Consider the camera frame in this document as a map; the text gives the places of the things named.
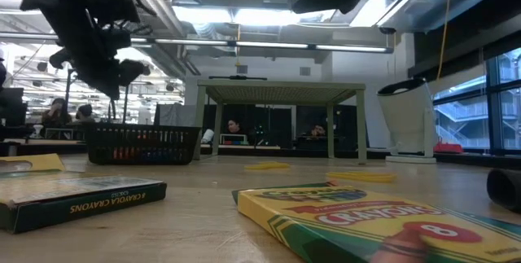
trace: yellow crayon box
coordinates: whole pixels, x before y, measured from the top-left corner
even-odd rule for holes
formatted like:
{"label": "yellow crayon box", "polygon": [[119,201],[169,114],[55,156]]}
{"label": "yellow crayon box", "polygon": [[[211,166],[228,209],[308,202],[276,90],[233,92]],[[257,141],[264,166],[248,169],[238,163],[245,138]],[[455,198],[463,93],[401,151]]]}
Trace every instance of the yellow crayon box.
{"label": "yellow crayon box", "polygon": [[521,262],[521,226],[350,186],[240,191],[238,208],[307,262]]}

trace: number 8 label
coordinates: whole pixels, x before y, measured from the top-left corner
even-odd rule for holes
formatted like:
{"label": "number 8 label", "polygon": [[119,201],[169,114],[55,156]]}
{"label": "number 8 label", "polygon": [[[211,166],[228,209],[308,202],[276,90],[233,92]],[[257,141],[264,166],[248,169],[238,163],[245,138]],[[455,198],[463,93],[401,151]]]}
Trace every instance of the number 8 label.
{"label": "number 8 label", "polygon": [[480,235],[472,230],[438,222],[407,222],[404,224],[404,228],[416,230],[421,235],[426,235],[434,239],[443,239],[451,242],[478,243],[483,240]]}

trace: white trash can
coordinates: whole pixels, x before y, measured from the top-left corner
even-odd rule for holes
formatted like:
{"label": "white trash can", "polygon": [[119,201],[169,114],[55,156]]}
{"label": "white trash can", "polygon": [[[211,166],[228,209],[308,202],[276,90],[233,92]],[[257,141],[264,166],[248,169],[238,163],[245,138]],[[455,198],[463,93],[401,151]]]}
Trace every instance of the white trash can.
{"label": "white trash can", "polygon": [[[390,148],[391,154],[414,158],[413,160],[396,158],[390,160],[413,163],[436,162],[432,158],[437,143],[434,107],[425,80],[413,79],[388,85],[378,92],[378,98],[391,133],[393,144]],[[422,152],[423,156],[401,155],[419,152]]]}

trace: white wall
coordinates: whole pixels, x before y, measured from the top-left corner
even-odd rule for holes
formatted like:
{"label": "white wall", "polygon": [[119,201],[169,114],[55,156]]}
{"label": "white wall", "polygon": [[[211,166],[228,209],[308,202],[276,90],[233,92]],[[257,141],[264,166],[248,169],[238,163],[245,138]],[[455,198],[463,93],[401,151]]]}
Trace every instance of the white wall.
{"label": "white wall", "polygon": [[[392,55],[334,52],[333,80],[366,84],[366,123],[371,147],[389,147],[389,130],[377,93],[386,85],[407,79],[414,65],[414,36],[404,34]],[[344,104],[356,105],[355,98]]]}
{"label": "white wall", "polygon": [[[193,57],[192,62],[208,76],[235,75],[235,59]],[[332,52],[322,65],[312,59],[244,58],[248,77],[268,77],[272,81],[334,81],[366,84],[366,120],[371,147],[389,147],[389,131],[383,118],[377,93],[386,85],[406,80],[407,69],[414,65],[414,35],[404,34],[392,55]],[[311,67],[311,77],[301,77],[300,67]],[[197,79],[186,79],[187,105],[195,105]],[[344,104],[356,105],[355,98]]]}
{"label": "white wall", "polygon": [[[202,78],[209,76],[234,76],[237,74],[235,58],[211,59],[209,57],[193,56],[191,62],[201,71]],[[240,64],[248,66],[248,77],[267,77],[271,81],[320,81],[321,65],[314,59],[288,59],[247,57],[240,58]],[[310,67],[311,76],[300,76],[300,67]]]}

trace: plastic basket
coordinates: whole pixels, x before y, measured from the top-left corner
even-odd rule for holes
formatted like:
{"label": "plastic basket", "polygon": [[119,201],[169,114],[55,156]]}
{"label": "plastic basket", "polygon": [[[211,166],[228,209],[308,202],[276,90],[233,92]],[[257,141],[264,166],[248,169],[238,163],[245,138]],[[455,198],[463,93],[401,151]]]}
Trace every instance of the plastic basket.
{"label": "plastic basket", "polygon": [[192,161],[201,128],[97,123],[85,126],[95,164],[177,164]]}

